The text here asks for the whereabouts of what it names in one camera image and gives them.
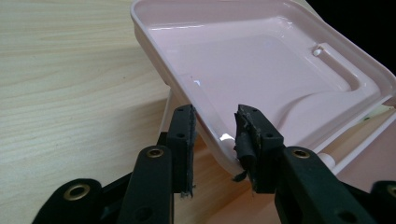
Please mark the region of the pink storage box white handle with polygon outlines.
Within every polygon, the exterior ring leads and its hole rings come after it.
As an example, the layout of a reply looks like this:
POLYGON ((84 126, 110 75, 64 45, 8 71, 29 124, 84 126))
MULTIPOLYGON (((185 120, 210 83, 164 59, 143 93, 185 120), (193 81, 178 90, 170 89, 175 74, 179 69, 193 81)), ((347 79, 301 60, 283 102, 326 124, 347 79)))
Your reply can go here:
POLYGON ((134 0, 135 36, 195 107, 238 175, 239 105, 284 137, 275 193, 242 194, 209 224, 396 224, 396 76, 294 0, 134 0))

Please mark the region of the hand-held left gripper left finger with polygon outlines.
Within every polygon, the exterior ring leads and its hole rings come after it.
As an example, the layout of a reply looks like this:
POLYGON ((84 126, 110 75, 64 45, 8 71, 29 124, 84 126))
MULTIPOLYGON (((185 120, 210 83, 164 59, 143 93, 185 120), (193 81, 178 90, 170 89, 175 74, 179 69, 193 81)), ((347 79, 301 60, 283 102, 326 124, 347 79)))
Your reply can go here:
POLYGON ((194 107, 183 105, 174 110, 166 135, 166 145, 172 151, 173 191, 183 197, 193 196, 195 126, 194 107))

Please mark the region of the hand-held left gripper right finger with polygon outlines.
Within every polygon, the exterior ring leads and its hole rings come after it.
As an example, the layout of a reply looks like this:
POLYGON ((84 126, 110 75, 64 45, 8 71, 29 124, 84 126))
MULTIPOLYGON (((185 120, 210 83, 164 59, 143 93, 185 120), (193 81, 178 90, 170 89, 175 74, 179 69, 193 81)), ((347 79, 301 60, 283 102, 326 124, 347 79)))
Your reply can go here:
POLYGON ((256 193, 275 193, 278 181, 276 170, 284 137, 257 108, 239 105, 234 114, 236 135, 234 151, 243 169, 233 178, 241 182, 248 178, 256 193))

